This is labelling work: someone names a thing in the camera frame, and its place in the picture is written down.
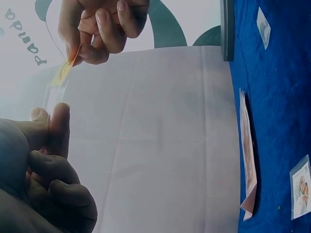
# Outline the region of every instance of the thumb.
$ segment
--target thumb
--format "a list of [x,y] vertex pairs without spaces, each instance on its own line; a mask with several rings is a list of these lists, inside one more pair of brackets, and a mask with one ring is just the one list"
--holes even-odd
[[78,26],[84,10],[79,0],[63,0],[59,15],[58,32],[66,43],[68,60],[72,61],[78,52],[81,39]]
[[40,150],[48,140],[49,114],[42,108],[31,111],[31,121],[16,121],[15,123],[25,135],[29,151]]

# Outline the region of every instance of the blue tablecloth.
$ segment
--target blue tablecloth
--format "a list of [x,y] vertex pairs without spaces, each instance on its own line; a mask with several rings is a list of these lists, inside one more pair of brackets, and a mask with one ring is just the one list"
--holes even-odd
[[[259,7],[271,26],[267,50],[256,24]],[[241,211],[239,232],[309,233],[311,214],[291,221],[289,172],[311,154],[311,1],[235,0],[230,68],[238,121],[239,88],[247,92],[258,178],[254,216],[243,222]],[[242,154],[241,163],[243,201]]]

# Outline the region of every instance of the card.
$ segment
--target card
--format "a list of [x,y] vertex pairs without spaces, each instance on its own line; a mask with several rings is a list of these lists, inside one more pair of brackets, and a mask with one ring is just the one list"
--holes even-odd
[[290,172],[292,190],[292,220],[311,212],[309,156],[305,156]]
[[50,114],[52,113],[55,105],[63,101],[64,94],[68,84],[68,75],[77,58],[78,52],[73,61],[65,61],[53,80],[48,84],[43,108]]
[[270,27],[266,17],[264,16],[261,8],[258,9],[257,28],[259,30],[264,49],[267,50],[267,47],[268,47],[269,41],[270,41],[271,27]]
[[244,221],[253,216],[256,190],[257,176],[254,161],[253,141],[250,129],[250,121],[246,108],[245,93],[240,90],[240,128],[241,142],[243,150],[243,161],[245,171],[245,200],[241,204],[241,209],[245,211]]

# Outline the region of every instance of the hand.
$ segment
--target hand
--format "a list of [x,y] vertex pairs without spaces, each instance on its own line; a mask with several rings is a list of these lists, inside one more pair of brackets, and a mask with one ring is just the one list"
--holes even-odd
[[68,106],[57,105],[50,120],[40,108],[32,117],[32,122],[0,119],[0,229],[92,232],[95,201],[67,161]]
[[101,64],[110,53],[124,49],[126,39],[136,38],[145,26],[150,0],[63,0],[59,34],[75,65]]

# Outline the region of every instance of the fingernail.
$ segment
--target fingernail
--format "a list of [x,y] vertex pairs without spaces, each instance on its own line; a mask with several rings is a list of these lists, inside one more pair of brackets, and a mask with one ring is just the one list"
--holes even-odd
[[96,12],[96,20],[99,24],[105,24],[108,21],[108,15],[104,10],[98,10]]
[[41,158],[46,161],[46,162],[53,162],[53,157],[47,154],[42,154],[39,153],[41,155]]
[[125,8],[126,8],[126,4],[124,1],[118,1],[117,3],[117,8],[119,11],[125,11]]
[[63,181],[61,181],[61,180],[58,180],[58,182],[60,182],[64,187],[66,187],[66,188],[71,188],[71,185],[70,184],[67,184],[67,183],[65,183],[65,182],[63,182]]
[[36,120],[40,116],[40,112],[40,108],[34,108],[33,110],[31,110],[31,119]]
[[84,54],[79,54],[80,57],[84,58],[84,59],[89,59],[91,57],[91,54],[88,53],[84,53]]

